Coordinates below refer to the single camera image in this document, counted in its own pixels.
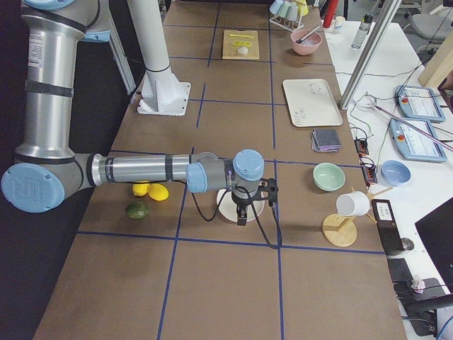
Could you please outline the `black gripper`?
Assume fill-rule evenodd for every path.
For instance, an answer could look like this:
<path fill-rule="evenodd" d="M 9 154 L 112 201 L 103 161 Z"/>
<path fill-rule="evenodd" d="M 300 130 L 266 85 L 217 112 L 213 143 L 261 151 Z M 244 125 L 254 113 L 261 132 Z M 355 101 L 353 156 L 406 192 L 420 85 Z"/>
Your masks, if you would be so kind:
<path fill-rule="evenodd" d="M 256 214 L 256 209 L 253 205 L 253 200 L 250 193 L 232 193 L 233 202 L 236 204 L 237 225 L 246 225 L 248 221 L 248 207 L 251 207 L 253 214 Z"/>

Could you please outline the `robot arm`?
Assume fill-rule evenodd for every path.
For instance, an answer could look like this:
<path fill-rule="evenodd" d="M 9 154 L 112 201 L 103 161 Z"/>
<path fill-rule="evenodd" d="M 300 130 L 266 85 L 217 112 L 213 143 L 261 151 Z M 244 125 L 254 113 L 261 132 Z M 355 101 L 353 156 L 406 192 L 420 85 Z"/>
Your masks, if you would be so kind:
<path fill-rule="evenodd" d="M 85 188 L 104 183 L 184 180 L 191 193 L 220 189 L 231 193 L 237 222 L 262 199 L 264 161 L 245 149 L 233 159 L 214 154 L 104 157 L 69 148 L 76 50 L 81 40 L 109 40 L 113 19 L 107 1 L 23 1 L 29 27 L 25 83 L 25 137 L 14 165 L 1 178 L 9 203 L 28 213 L 43 213 Z"/>

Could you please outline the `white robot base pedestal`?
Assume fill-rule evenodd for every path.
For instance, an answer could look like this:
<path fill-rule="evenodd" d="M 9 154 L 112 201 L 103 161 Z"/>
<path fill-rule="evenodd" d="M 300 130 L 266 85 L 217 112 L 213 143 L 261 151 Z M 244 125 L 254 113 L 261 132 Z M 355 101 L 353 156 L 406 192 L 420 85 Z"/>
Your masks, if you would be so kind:
<path fill-rule="evenodd" d="M 171 70 L 158 2 L 127 3 L 146 69 L 137 111 L 147 115 L 185 115 L 191 85 L 179 81 Z"/>

